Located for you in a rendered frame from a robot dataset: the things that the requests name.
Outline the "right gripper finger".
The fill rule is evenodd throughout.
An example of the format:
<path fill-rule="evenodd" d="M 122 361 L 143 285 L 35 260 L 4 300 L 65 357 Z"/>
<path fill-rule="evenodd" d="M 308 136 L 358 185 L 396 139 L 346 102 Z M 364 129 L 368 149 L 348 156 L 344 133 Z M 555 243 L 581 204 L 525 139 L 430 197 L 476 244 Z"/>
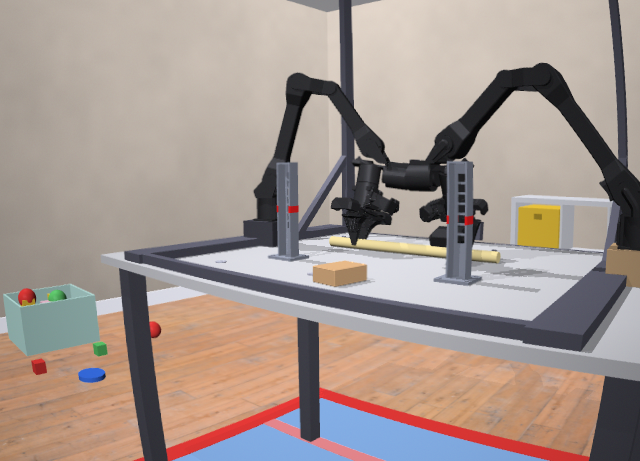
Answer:
<path fill-rule="evenodd" d="M 351 244 L 356 245 L 361 224 L 367 219 L 367 217 L 355 214 L 342 214 L 342 216 L 344 217 L 348 229 Z"/>
<path fill-rule="evenodd" d="M 360 229 L 360 233 L 359 233 L 358 239 L 366 239 L 367 240 L 371 230 L 375 226 L 380 225 L 380 224 L 381 223 L 378 222 L 378 221 L 365 220 L 361 225 L 361 229 Z"/>

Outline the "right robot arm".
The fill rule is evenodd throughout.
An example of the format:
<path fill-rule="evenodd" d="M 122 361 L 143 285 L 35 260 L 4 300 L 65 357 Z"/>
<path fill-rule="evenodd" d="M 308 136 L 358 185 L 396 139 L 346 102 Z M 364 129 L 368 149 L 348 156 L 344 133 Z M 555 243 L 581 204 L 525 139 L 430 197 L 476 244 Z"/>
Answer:
<path fill-rule="evenodd" d="M 255 198 L 257 198 L 257 218 L 253 221 L 277 221 L 276 163 L 290 162 L 301 114 L 311 94 L 328 95 L 350 127 L 361 154 L 367 158 L 372 157 L 378 163 L 385 164 L 385 166 L 377 165 L 373 161 L 362 160 L 358 156 L 352 160 L 353 166 L 359 167 L 356 182 L 369 182 L 379 186 L 382 174 L 382 183 L 385 183 L 385 187 L 407 190 L 404 175 L 409 163 L 390 162 L 384 151 L 384 142 L 364 123 L 340 86 L 334 81 L 310 78 L 302 73 L 293 73 L 288 77 L 286 83 L 287 105 L 274 156 L 264 172 L 262 182 L 253 190 Z M 381 170 L 383 170 L 382 173 Z M 399 211 L 400 202 L 398 200 L 381 197 L 383 196 L 381 191 L 379 194 L 375 192 L 376 188 L 372 187 L 365 200 L 366 206 L 372 204 L 378 207 L 379 212 L 382 210 L 391 216 Z"/>

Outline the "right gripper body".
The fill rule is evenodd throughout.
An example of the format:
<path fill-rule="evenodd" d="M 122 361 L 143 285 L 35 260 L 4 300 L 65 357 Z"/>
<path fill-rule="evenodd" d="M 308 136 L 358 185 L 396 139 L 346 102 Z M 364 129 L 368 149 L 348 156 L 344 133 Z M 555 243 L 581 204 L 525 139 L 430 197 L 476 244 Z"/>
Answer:
<path fill-rule="evenodd" d="M 376 192 L 379 194 L 380 190 L 378 190 L 378 187 L 379 187 L 378 185 L 369 183 L 369 182 L 356 182 L 356 186 L 352 186 L 351 190 L 355 191 L 354 200 L 357 200 L 361 206 L 359 206 L 359 203 L 357 201 L 353 201 L 352 198 L 335 197 L 332 200 L 331 209 L 339 211 L 340 209 L 350 208 L 350 209 L 346 209 L 348 210 L 346 214 L 355 214 L 355 215 L 362 215 L 362 216 L 364 215 L 365 217 L 367 217 L 366 220 L 378 221 L 378 222 L 381 222 L 381 225 L 391 225 L 391 222 L 392 222 L 391 215 L 383 211 L 379 212 L 378 207 L 372 204 L 371 206 L 365 205 L 366 197 L 369 191 L 372 190 L 372 187 L 377 188 Z M 377 210 L 377 211 L 374 211 L 374 210 Z M 386 223 L 383 223 L 383 217 L 384 217 L 384 222 Z"/>

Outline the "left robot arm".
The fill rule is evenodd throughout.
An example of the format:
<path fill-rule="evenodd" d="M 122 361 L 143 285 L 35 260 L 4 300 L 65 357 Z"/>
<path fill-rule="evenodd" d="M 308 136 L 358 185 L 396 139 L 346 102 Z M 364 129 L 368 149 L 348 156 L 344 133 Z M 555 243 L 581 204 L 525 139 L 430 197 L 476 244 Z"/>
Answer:
<path fill-rule="evenodd" d="M 599 184 L 607 192 L 610 202 L 614 200 L 621 207 L 617 249 L 640 251 L 640 218 L 633 218 L 640 217 L 640 181 L 616 159 L 574 100 L 561 73 L 548 63 L 498 72 L 467 112 L 437 134 L 426 160 L 409 160 L 404 175 L 407 189 L 436 191 L 441 186 L 442 194 L 447 196 L 447 165 L 440 164 L 464 158 L 480 129 L 513 91 L 539 92 L 561 112 L 600 167 L 605 180 Z M 425 161 L 436 164 L 426 164 Z M 468 160 L 464 158 L 461 161 Z"/>

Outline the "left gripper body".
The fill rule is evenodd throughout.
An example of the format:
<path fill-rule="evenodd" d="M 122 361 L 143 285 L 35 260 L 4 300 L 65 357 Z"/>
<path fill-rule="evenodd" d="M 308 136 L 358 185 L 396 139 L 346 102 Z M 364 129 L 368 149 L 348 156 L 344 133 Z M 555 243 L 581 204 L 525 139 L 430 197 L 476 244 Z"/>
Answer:
<path fill-rule="evenodd" d="M 443 194 L 442 194 L 443 195 Z M 444 204 L 446 217 L 443 218 L 443 222 L 447 222 L 447 196 L 443 195 L 440 200 L 440 204 Z M 459 195 L 459 202 L 465 203 L 465 195 Z M 474 215 L 476 214 L 476 208 L 480 209 L 480 213 L 485 215 L 488 212 L 488 203 L 484 199 L 473 199 L 473 222 L 475 221 Z M 459 205 L 459 212 L 465 213 L 465 205 Z M 459 215 L 459 223 L 465 223 L 465 215 Z M 465 233 L 465 226 L 458 225 L 458 233 Z M 458 236 L 458 243 L 462 242 L 463 236 Z M 433 247 L 446 248 L 447 242 L 447 226 L 439 226 L 430 236 L 430 245 Z"/>

